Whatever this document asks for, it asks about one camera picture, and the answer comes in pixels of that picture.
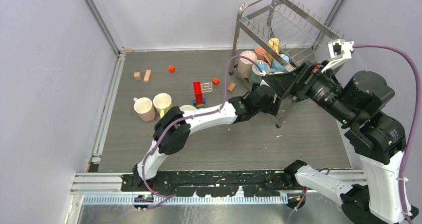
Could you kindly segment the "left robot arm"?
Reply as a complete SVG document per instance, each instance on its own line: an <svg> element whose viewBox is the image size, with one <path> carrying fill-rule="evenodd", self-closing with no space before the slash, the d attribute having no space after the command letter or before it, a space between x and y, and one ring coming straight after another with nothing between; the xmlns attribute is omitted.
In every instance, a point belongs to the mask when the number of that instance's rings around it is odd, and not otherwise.
<svg viewBox="0 0 422 224"><path fill-rule="evenodd" d="M132 169L133 184L141 191L149 190L159 167L168 156L184 148L191 134L218 125L248 121L260 112L277 115L280 104L281 98L276 92L262 85L203 110L183 112L179 106L170 108L154 126L149 150Z"/></svg>

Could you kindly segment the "pale yellow mug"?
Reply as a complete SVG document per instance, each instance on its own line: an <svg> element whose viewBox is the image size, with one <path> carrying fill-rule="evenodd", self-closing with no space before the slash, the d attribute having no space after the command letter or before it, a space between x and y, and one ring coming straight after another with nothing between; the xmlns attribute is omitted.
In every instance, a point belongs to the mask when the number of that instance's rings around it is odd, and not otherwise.
<svg viewBox="0 0 422 224"><path fill-rule="evenodd" d="M159 93L154 97L153 105L162 118L173 107L172 97L167 93Z"/></svg>

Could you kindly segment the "dark red cup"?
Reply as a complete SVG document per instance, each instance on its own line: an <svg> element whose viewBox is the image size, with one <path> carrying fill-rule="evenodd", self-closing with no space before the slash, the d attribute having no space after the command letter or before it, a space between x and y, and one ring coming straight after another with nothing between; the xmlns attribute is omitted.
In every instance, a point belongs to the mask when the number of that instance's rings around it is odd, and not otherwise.
<svg viewBox="0 0 422 224"><path fill-rule="evenodd" d="M187 111L196 111L197 108L191 105L183 105L179 107L181 111L187 112Z"/></svg>

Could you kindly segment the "pink faceted mug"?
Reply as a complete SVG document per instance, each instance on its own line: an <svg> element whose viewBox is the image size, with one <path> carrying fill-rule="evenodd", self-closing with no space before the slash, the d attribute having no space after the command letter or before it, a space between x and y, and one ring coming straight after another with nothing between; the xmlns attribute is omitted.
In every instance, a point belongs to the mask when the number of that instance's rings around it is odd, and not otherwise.
<svg viewBox="0 0 422 224"><path fill-rule="evenodd" d="M153 102L147 97L133 98L133 108L138 116L145 122L151 122L156 117Z"/></svg>

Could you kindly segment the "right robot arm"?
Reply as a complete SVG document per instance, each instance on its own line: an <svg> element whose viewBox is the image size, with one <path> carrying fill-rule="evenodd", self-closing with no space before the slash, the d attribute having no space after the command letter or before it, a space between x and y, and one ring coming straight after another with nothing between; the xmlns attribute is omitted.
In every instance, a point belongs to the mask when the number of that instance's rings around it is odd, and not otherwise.
<svg viewBox="0 0 422 224"><path fill-rule="evenodd" d="M262 83L280 98L310 99L342 124L359 156L366 185L340 181L296 160L284 169L290 189L311 188L337 203L355 224L397 224L419 211L400 197L399 170L406 150L402 124L382 112L395 92L371 71L355 73L342 86L332 69L304 62L289 73L269 74Z"/></svg>

